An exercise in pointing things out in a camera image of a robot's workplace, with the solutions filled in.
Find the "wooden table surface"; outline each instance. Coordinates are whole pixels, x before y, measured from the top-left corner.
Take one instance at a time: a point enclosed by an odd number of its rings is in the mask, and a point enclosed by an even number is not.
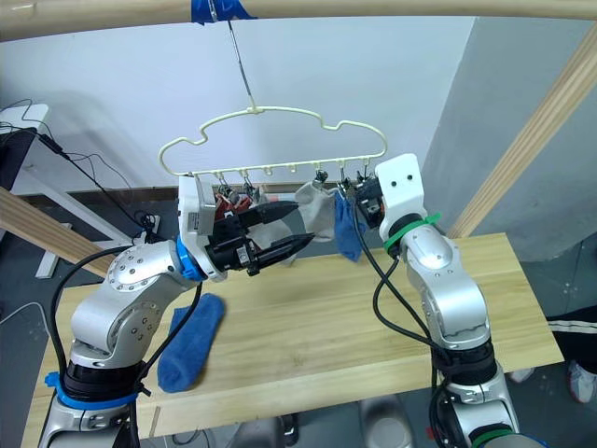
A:
[[[562,361],[541,308],[504,234],[459,240],[465,268],[488,304],[493,343],[505,371]],[[383,268],[389,258],[374,251]],[[306,411],[348,401],[429,386],[426,346],[384,327],[371,310],[379,278],[365,257],[357,264],[342,256],[297,259],[257,277],[230,273],[229,280],[205,283],[203,292],[224,299],[220,326],[197,385],[178,394],[162,392],[156,368],[146,378],[151,398],[138,400],[141,437],[217,427],[256,418]],[[404,266],[396,287],[419,310],[420,299]],[[65,290],[58,325],[68,353],[70,318],[97,286]],[[150,352],[164,339],[174,307],[188,305],[193,291],[166,311]],[[399,303],[382,294],[382,311],[415,329]],[[49,344],[29,412],[22,446],[36,446],[51,389],[43,379],[56,371]]]

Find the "black wire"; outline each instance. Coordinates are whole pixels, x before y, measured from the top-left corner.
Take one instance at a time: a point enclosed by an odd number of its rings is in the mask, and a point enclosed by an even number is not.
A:
[[[143,382],[143,379],[147,376],[149,369],[151,369],[151,366],[153,366],[155,364],[155,362],[160,357],[161,353],[168,346],[168,344],[172,341],[172,339],[174,339],[176,337],[176,335],[178,334],[180,329],[185,326],[188,319],[191,317],[191,315],[197,308],[197,305],[199,304],[199,300],[201,298],[202,285],[203,285],[203,283],[199,283],[197,285],[197,287],[195,288],[195,297],[193,298],[193,302],[188,307],[188,311],[185,313],[185,315],[183,316],[181,321],[178,322],[178,325],[176,325],[176,327],[171,331],[171,333],[168,335],[168,337],[166,337],[166,339],[164,339],[164,341],[160,344],[160,346],[154,352],[154,354],[151,356],[151,358],[148,360],[148,362],[143,366],[141,371],[139,371],[139,374],[137,375],[137,378],[135,380],[135,390],[139,390],[139,391],[144,390],[142,382]],[[137,425],[137,413],[136,413],[136,409],[134,409],[133,406],[130,406],[130,411],[131,411],[131,414],[130,414],[129,431],[131,432],[131,443],[132,443],[133,448],[139,448],[141,446],[141,442],[139,442],[139,428]]]
[[[100,162],[103,163],[107,169],[111,170],[118,177],[120,177],[120,179],[122,179],[122,182],[124,182],[124,184],[127,186],[127,189],[129,191],[132,190],[131,184],[129,183],[127,178],[124,175],[122,175],[122,173],[119,170],[117,170],[112,165],[110,165],[107,161],[105,161],[104,158],[97,152],[92,152],[91,154],[81,154],[80,152],[66,152],[65,154],[67,154],[69,156],[79,156],[79,159],[73,159],[73,161],[88,160],[90,162],[91,167],[93,166],[93,160],[91,158],[97,157],[100,160]]]
[[[56,358],[58,359],[58,368],[60,371],[60,381],[62,386],[62,378],[66,373],[66,356],[62,347],[62,341],[60,340],[60,334],[58,333],[58,325],[56,324],[56,310],[58,309],[58,301],[60,300],[60,296],[62,294],[62,290],[64,289],[64,285],[66,285],[66,282],[68,282],[69,278],[71,278],[79,269],[81,269],[86,264],[91,263],[96,259],[100,259],[101,257],[105,257],[106,255],[117,254],[118,252],[122,252],[127,248],[128,246],[112,247],[110,249],[106,249],[96,254],[92,254],[88,257],[85,257],[80,262],[73,265],[73,267],[70,269],[68,273],[66,273],[64,278],[58,284],[58,286],[56,286],[51,302],[49,304],[49,315],[47,316],[46,320],[48,321],[49,337],[52,340],[52,345],[54,346],[54,351],[56,352]]]
[[[421,320],[421,318],[419,317],[419,315],[417,315],[417,312],[414,311],[414,309],[412,308],[412,306],[410,306],[410,303],[408,303],[404,299],[404,297],[402,297],[402,295],[398,292],[398,290],[396,289],[396,287],[392,284],[392,282],[390,282],[390,280],[388,279],[387,275],[385,273],[383,273],[382,268],[380,267],[380,265],[378,264],[378,262],[373,257],[373,254],[371,254],[371,251],[369,250],[369,248],[367,246],[367,243],[365,243],[365,239],[363,238],[363,235],[361,234],[360,230],[358,229],[358,218],[356,216],[356,209],[357,209],[357,207],[354,206],[353,207],[353,227],[354,227],[354,231],[356,232],[356,237],[358,238],[358,241],[361,244],[363,252],[367,256],[367,259],[369,260],[369,263],[371,264],[371,266],[373,267],[373,269],[377,272],[378,276],[382,279],[382,282],[384,282],[388,286],[388,288],[390,289],[390,291],[392,291],[392,293],[396,296],[396,298],[402,304],[402,306],[404,306],[407,309],[407,311],[412,316],[412,318],[415,320],[415,322],[419,325],[419,327],[421,328],[421,330],[423,331],[423,333],[425,333],[425,336],[427,337],[426,340],[428,342],[430,342],[431,341],[431,334],[429,333],[429,329],[427,328],[427,326],[425,325],[425,323]]]
[[[172,443],[176,446],[185,446],[185,445],[189,445],[190,443],[194,442],[196,439],[199,438],[199,436],[203,434],[203,437],[205,438],[205,442],[207,443],[207,448],[211,448],[210,446],[210,442],[209,442],[209,438],[207,437],[207,432],[205,432],[205,429],[195,429],[195,432],[193,432],[193,435],[190,436],[190,438],[187,441],[180,441],[178,439],[178,436],[176,434],[173,434],[172,436],[170,436],[170,438],[172,439]]]
[[[85,177],[87,177],[91,182],[93,182],[93,184],[102,191],[103,194],[105,194],[105,196],[110,200],[110,202],[115,205],[131,222],[133,222],[135,225],[143,227],[142,224],[140,222],[138,222],[134,217],[131,216],[131,214],[120,204],[120,202],[118,200],[116,200],[114,197],[112,197],[112,195],[110,194],[110,192],[108,190],[106,190],[104,187],[102,187],[102,185],[100,185],[99,182],[97,182],[95,180],[95,177],[93,177],[92,175],[90,175],[87,171],[85,171],[83,168],[81,168],[78,163],[76,163],[75,161],[73,161],[68,155],[66,155],[66,153],[62,154],[62,157],[69,161],[70,163],[73,164],[73,166],[75,166],[78,171],[81,172],[81,174],[83,174]]]
[[[10,128],[11,130],[13,129],[18,129],[22,132],[26,132],[26,133],[30,133],[31,135],[39,138],[39,133],[35,133],[30,131],[29,129],[26,128],[21,128],[19,126],[14,126],[11,123],[8,123],[6,121],[2,121],[0,122],[0,128]],[[69,154],[76,154],[78,156],[83,156],[80,159],[77,160],[73,160]],[[85,156],[84,154],[80,154],[80,153],[76,153],[76,152],[72,152],[72,153],[68,153],[68,152],[62,152],[59,154],[61,157],[63,157],[65,160],[69,161],[70,163],[72,163],[77,169],[78,171],[80,171],[85,177],[87,177],[91,182],[93,182],[93,184],[102,191],[102,193],[110,200],[110,202],[116,206],[116,208],[118,208],[131,222],[133,222],[136,226],[142,228],[140,231],[138,231],[132,238],[131,238],[131,244],[134,244],[134,239],[137,238],[143,231],[146,233],[146,243],[155,243],[157,241],[164,241],[163,238],[161,238],[160,236],[158,236],[155,232],[153,232],[153,225],[155,223],[155,219],[153,218],[153,215],[148,214],[147,212],[145,212],[145,217],[141,220],[138,221],[136,218],[134,218],[133,216],[131,216],[131,214],[122,206],[122,204],[115,199],[108,191],[107,189],[105,189],[102,185],[99,184],[99,182],[97,182],[96,178],[95,178],[95,169],[93,168],[93,163],[91,162],[90,158],[92,155],[97,155],[97,157],[99,157],[102,162],[105,164],[105,166],[107,166],[108,168],[110,168],[112,171],[115,171],[118,175],[120,175],[120,177],[122,177],[122,179],[124,179],[124,176],[122,176],[118,171],[116,171],[113,167],[111,167],[110,165],[108,165],[104,159],[102,159],[102,157],[99,154],[91,154],[89,156]],[[93,175],[90,175],[89,173],[87,173],[87,171],[85,171],[83,168],[81,168],[78,163],[76,163],[76,161],[79,160],[84,160],[84,159],[88,159],[91,165],[91,170],[93,172]]]
[[[392,272],[396,269],[397,266],[398,266],[398,259],[395,259],[394,262],[392,263],[392,266],[390,266],[390,269],[388,270],[387,274],[385,274],[384,276],[387,278],[387,276],[390,275],[390,274],[392,274]],[[395,324],[391,320],[388,320],[382,314],[382,311],[380,310],[380,291],[382,290],[383,285],[384,285],[384,282],[383,282],[383,279],[382,279],[380,281],[380,283],[377,285],[377,287],[375,288],[375,292],[373,292],[373,313],[375,313],[375,316],[388,329],[392,329],[393,331],[396,331],[396,332],[402,334],[403,336],[407,336],[408,338],[414,339],[415,341],[418,341],[420,343],[424,343],[425,345],[429,345],[431,348],[436,349],[439,352],[443,352],[443,348],[440,347],[439,345],[437,345],[436,343],[434,343],[429,338],[425,338],[424,336],[422,336],[422,335],[420,335],[418,333],[415,333],[414,331],[410,331],[409,329],[405,329],[403,327],[398,326],[397,324]]]
[[[388,271],[385,273],[385,276],[389,278],[392,275],[392,273],[394,273],[394,271],[396,270],[397,267],[398,267],[398,259],[395,259],[394,262],[392,263],[392,266],[390,266],[390,269],[388,269]],[[375,288],[375,292],[373,293],[374,297],[379,296],[383,285],[384,285],[384,283],[381,280],[380,283]],[[431,347],[431,356],[433,358],[433,347]],[[432,363],[431,364],[431,390],[435,391],[436,387],[437,387],[437,370]]]
[[[436,441],[438,448],[446,448],[442,442],[445,437],[442,433],[440,433],[441,424],[439,423],[439,416],[437,415],[437,404],[439,402],[439,397],[443,392],[445,392],[447,384],[448,380],[444,379],[444,381],[442,381],[439,387],[434,391],[433,395],[431,396],[431,400],[429,401],[429,425],[431,426],[431,432],[433,433],[433,438]]]
[[[31,98],[23,98],[22,100],[15,101],[14,103],[12,103],[10,105],[6,105],[2,109],[0,109],[0,113],[4,112],[7,109],[10,109],[11,107],[14,107],[18,103],[23,103],[25,101],[28,102],[29,104],[27,105],[27,108],[25,109],[25,111],[21,115],[21,121],[32,121],[34,123],[43,124],[46,127],[46,129],[48,130],[49,136],[53,140],[54,139],[54,135],[52,135],[52,130],[49,128],[49,126],[46,124],[45,121],[42,121],[40,119],[26,119],[25,118],[25,115],[27,115],[27,112],[29,112],[29,109],[31,109],[31,106],[34,105],[34,100],[32,100]]]

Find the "black pants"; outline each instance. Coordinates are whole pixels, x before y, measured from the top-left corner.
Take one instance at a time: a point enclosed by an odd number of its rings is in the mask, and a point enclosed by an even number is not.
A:
[[[548,322],[564,359],[597,374],[597,305],[548,317]]]

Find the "white hanger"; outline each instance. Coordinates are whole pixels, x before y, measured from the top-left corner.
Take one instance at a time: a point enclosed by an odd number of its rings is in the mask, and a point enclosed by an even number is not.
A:
[[[249,95],[249,100],[251,102],[251,106],[245,110],[239,110],[238,112],[232,112],[232,113],[229,113],[226,115],[221,115],[219,117],[216,117],[214,119],[210,119],[209,121],[204,122],[199,128],[199,133],[201,134],[201,137],[202,137],[202,139],[200,139],[200,140],[192,140],[188,137],[178,137],[178,138],[175,138],[173,141],[168,142],[163,147],[161,147],[160,151],[158,152],[158,160],[160,161],[160,165],[162,166],[162,168],[164,170],[166,170],[171,175],[176,175],[176,176],[215,175],[218,179],[222,179],[223,173],[229,173],[229,172],[237,172],[241,176],[245,177],[248,175],[249,171],[263,170],[266,175],[271,175],[273,168],[286,167],[292,173],[295,173],[297,171],[297,166],[313,165],[315,167],[315,169],[321,169],[322,163],[330,163],[330,162],[338,163],[340,165],[340,168],[343,168],[347,161],[362,161],[367,166],[371,159],[376,159],[385,154],[385,152],[388,148],[387,138],[385,137],[385,134],[382,131],[380,131],[378,128],[376,128],[374,126],[371,126],[370,124],[362,123],[360,121],[351,121],[348,119],[343,119],[342,121],[339,121],[338,124],[336,124],[335,126],[331,126],[331,125],[328,125],[325,123],[324,118],[321,115],[319,115],[318,113],[313,112],[311,110],[299,109],[296,107],[278,106],[278,105],[257,106],[255,104],[255,100],[253,99],[253,95],[251,94],[251,89],[249,88],[249,84],[246,79],[246,75],[244,73],[243,63],[241,61],[241,55],[238,51],[238,47],[236,44],[236,38],[234,37],[234,31],[232,30],[232,25],[230,22],[229,22],[229,29],[230,29],[230,35],[232,37],[232,42],[234,44],[234,49],[236,51],[236,56],[238,59],[239,67],[241,69],[241,74],[243,76],[244,86],[246,87],[247,94]],[[360,155],[360,156],[321,159],[321,160],[317,160],[317,161],[289,161],[289,162],[285,162],[285,163],[271,163],[271,164],[266,164],[266,165],[252,165],[252,166],[237,166],[234,168],[224,168],[224,169],[217,169],[217,170],[202,170],[202,171],[186,171],[186,172],[176,172],[176,171],[172,170],[165,163],[165,161],[163,159],[166,151],[168,149],[170,149],[171,147],[178,145],[179,143],[185,142],[185,143],[189,143],[191,145],[197,146],[197,147],[205,144],[209,140],[209,136],[207,135],[205,130],[220,121],[224,121],[226,119],[234,119],[236,117],[241,117],[244,115],[258,115],[258,114],[262,114],[267,111],[291,112],[291,113],[308,115],[310,117],[314,117],[319,120],[319,125],[322,127],[322,129],[324,129],[326,131],[334,131],[335,132],[335,131],[339,130],[344,125],[364,128],[364,129],[374,132],[381,138],[382,149],[380,152],[377,152],[375,154],[365,154],[365,155]]]

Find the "power cord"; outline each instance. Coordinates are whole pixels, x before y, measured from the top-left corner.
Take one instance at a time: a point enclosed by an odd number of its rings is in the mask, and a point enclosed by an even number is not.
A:
[[[143,368],[141,369],[141,371],[137,375],[137,379],[135,380],[135,389],[136,390],[144,391],[148,395],[151,394],[151,392],[147,391],[143,387],[142,381],[147,376],[147,373],[149,372],[149,369],[151,369],[151,366],[153,366],[155,364],[155,362],[160,357],[161,353],[168,346],[168,344],[176,337],[176,335],[178,334],[178,332],[180,331],[180,329],[185,326],[185,324],[187,323],[188,319],[191,317],[191,315],[193,314],[193,312],[197,308],[197,305],[199,304],[199,300],[201,298],[201,289],[202,289],[202,286],[203,286],[203,283],[199,283],[197,285],[197,287],[195,288],[195,297],[193,298],[193,302],[188,307],[187,312],[185,313],[185,315],[183,316],[183,318],[181,319],[181,321],[178,323],[178,325],[176,325],[176,327],[174,327],[174,329],[170,332],[170,334],[168,335],[168,337],[160,344],[160,346],[158,347],[158,349],[154,352],[154,354],[151,356],[151,358],[143,366]],[[136,407],[135,401],[132,401],[130,403],[130,405],[129,405],[129,412],[130,412],[129,431],[131,433],[132,448],[140,448],[141,442],[139,442],[139,427],[137,425],[137,407]]]
[[[60,382],[62,388],[64,384],[62,383],[62,378],[66,374],[66,355],[64,354],[64,348],[62,347],[62,341],[60,340],[60,334],[58,332],[58,325],[56,324],[56,310],[58,309],[58,302],[62,295],[62,290],[66,285],[66,282],[75,275],[75,273],[80,270],[83,266],[91,263],[96,259],[100,259],[101,257],[105,257],[106,255],[113,255],[122,252],[123,250],[128,249],[129,246],[124,247],[112,247],[110,249],[103,250],[96,254],[89,255],[82,259],[80,262],[73,265],[73,267],[66,273],[64,278],[61,282],[56,286],[54,290],[54,294],[52,295],[51,302],[49,304],[49,316],[47,316],[46,320],[48,321],[48,333],[49,337],[52,340],[52,345],[54,346],[54,352],[56,352],[56,358],[58,359],[58,370],[60,372]]]
[[[43,121],[40,121],[40,120],[37,120],[37,119],[27,119],[27,120],[43,123],[46,126],[46,128],[49,130],[48,125],[46,123],[44,123]],[[62,149],[62,147],[53,139],[53,137],[51,136],[51,133],[49,133],[50,135],[46,135],[46,134],[42,134],[42,133],[37,133],[37,132],[34,132],[34,131],[32,131],[30,129],[27,129],[27,128],[22,128],[22,127],[19,127],[19,126],[14,126],[13,124],[8,123],[6,121],[0,121],[0,128],[10,128],[11,131],[16,129],[16,130],[20,130],[21,132],[30,133],[31,135],[37,137],[37,139],[41,143],[43,143],[46,147],[48,147],[52,152],[54,152],[55,154],[61,156],[66,161],[68,161],[73,166],[75,166],[78,169],[79,172],[81,172],[98,189],[100,189],[102,191],[102,193],[108,198],[108,200],[116,208],[118,208],[118,210],[120,210],[132,223],[134,223],[136,226],[138,226],[139,228],[141,228],[141,230],[138,231],[131,238],[132,244],[133,244],[134,239],[137,238],[143,232],[146,233],[145,243],[156,243],[157,241],[163,241],[164,240],[159,235],[157,235],[155,232],[153,232],[153,227],[154,227],[154,224],[155,224],[155,217],[153,215],[149,214],[148,212],[142,211],[143,212],[143,216],[142,216],[141,219],[137,219],[136,217],[133,217],[124,208],[124,206],[116,198],[114,198],[114,196],[112,196],[112,194],[110,194],[109,191],[107,191],[106,188],[104,188],[102,185],[100,185],[99,182],[97,182],[97,180],[95,178],[95,168],[93,166],[93,162],[90,159],[91,156],[97,156],[107,168],[109,168],[110,170],[114,171],[116,174],[118,174],[124,180],[124,182],[127,184],[128,188],[129,188],[129,190],[131,189],[131,185],[125,179],[125,177],[120,172],[118,172],[115,168],[113,168],[112,166],[110,166],[102,158],[102,156],[100,156],[97,153],[93,153],[93,154],[90,154],[90,155],[85,155],[85,154],[80,154],[80,153],[76,153],[76,152],[72,152],[72,153],[65,152]],[[5,140],[2,141],[2,145],[6,143],[6,141],[7,141],[8,138],[9,137],[7,137]],[[71,155],[78,156],[78,159],[71,158],[70,157]],[[88,160],[89,161],[90,168],[91,168],[91,175],[89,173],[87,173],[87,171],[85,171],[83,168],[81,168],[81,166],[78,165],[78,163],[76,163],[77,161],[82,161],[82,160]]]
[[[414,309],[412,309],[412,307],[406,302],[406,300],[404,300],[404,298],[399,294],[399,292],[397,292],[396,288],[394,287],[394,285],[392,284],[392,282],[389,279],[390,275],[392,275],[392,273],[394,273],[394,271],[396,270],[396,268],[398,266],[399,258],[395,258],[394,261],[392,262],[392,265],[388,269],[388,271],[386,273],[384,273],[382,271],[382,268],[378,264],[377,260],[375,260],[375,258],[371,254],[371,251],[369,250],[367,243],[365,242],[365,239],[363,238],[363,235],[361,234],[361,232],[358,229],[358,218],[356,216],[356,211],[353,212],[353,224],[354,224],[354,231],[357,234],[357,237],[358,237],[359,243],[361,244],[363,252],[367,256],[371,266],[373,266],[373,268],[375,269],[375,271],[378,273],[378,275],[381,278],[380,283],[377,285],[377,287],[375,288],[375,291],[373,292],[373,312],[375,313],[375,316],[377,316],[377,318],[387,328],[392,329],[392,330],[394,330],[404,336],[407,336],[415,341],[418,341],[420,343],[424,343],[424,344],[428,345],[431,348],[432,358],[433,358],[433,353],[435,350],[445,360],[448,360],[449,358],[448,358],[448,354],[446,353],[446,350],[431,340],[430,333],[429,333],[427,326],[423,323],[423,321],[417,315],[417,313],[414,311]],[[380,297],[380,292],[382,291],[382,288],[384,285],[389,287],[389,289],[398,298],[400,303],[403,304],[405,306],[405,308],[407,308],[407,310],[409,310],[411,315],[413,315],[413,317],[415,318],[417,323],[419,323],[419,326],[422,327],[423,332],[427,336],[426,338],[417,333],[414,333],[412,331],[409,331],[407,329],[404,329],[404,328],[398,326],[397,324],[390,321],[382,314],[380,307],[379,307],[379,297]],[[433,363],[432,363],[432,366],[431,366],[431,388],[432,388],[433,393],[432,393],[431,400],[429,403],[429,424],[431,426],[431,430],[433,432],[435,442],[439,448],[445,448],[445,447],[442,443],[442,440],[444,439],[444,437],[441,434],[441,424],[439,423],[439,418],[437,416],[437,405],[438,405],[439,397],[446,390],[446,385],[448,384],[448,381],[449,381],[448,378],[444,378],[441,385],[439,387],[437,387],[437,370],[433,366]]]
[[[188,440],[186,441],[180,441],[176,434],[170,436],[170,439],[172,440],[172,443],[176,446],[185,446],[194,442],[196,439],[199,438],[201,434],[205,438],[206,448],[211,448],[211,444],[209,442],[209,438],[207,437],[207,432],[205,431],[205,429],[195,429],[195,432],[193,432],[192,436],[190,436],[190,438],[188,438]]]
[[[4,112],[7,109],[10,109],[11,107],[14,107],[15,105],[18,105],[19,103],[27,103],[27,108],[24,110],[24,112],[21,115],[21,121],[31,121],[33,123],[39,123],[39,124],[43,125],[48,130],[49,136],[53,140],[54,135],[52,135],[52,130],[49,128],[49,126],[46,124],[45,121],[42,121],[41,119],[26,119],[25,118],[25,116],[29,112],[29,109],[31,109],[31,107],[34,105],[34,100],[32,100],[31,98],[23,98],[22,100],[15,101],[14,103],[11,103],[10,105],[6,105],[6,106],[2,107],[2,109],[0,109],[0,113]]]

